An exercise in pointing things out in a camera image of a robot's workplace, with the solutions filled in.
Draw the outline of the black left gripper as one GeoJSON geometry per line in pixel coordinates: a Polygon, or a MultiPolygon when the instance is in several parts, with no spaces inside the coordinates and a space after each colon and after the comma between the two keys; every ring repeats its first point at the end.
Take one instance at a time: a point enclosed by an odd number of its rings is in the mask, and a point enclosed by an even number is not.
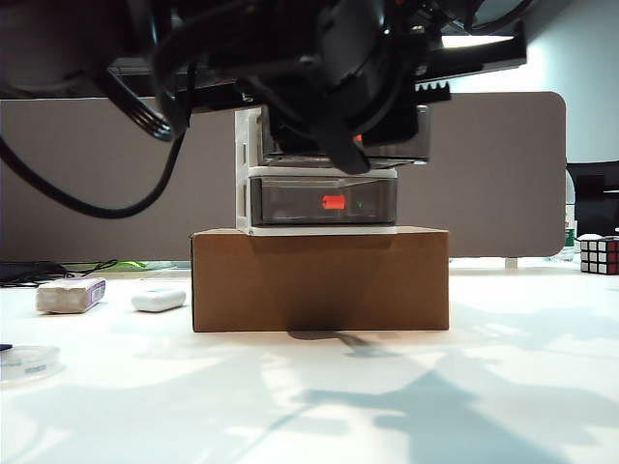
{"type": "Polygon", "coordinates": [[[449,97],[432,80],[502,70],[526,59],[517,2],[479,20],[478,1],[150,1],[133,3],[135,31],[158,104],[124,80],[105,93],[160,140],[194,111],[264,105],[287,157],[328,158],[347,174],[370,169],[365,146],[417,135],[417,104],[449,97]]]}

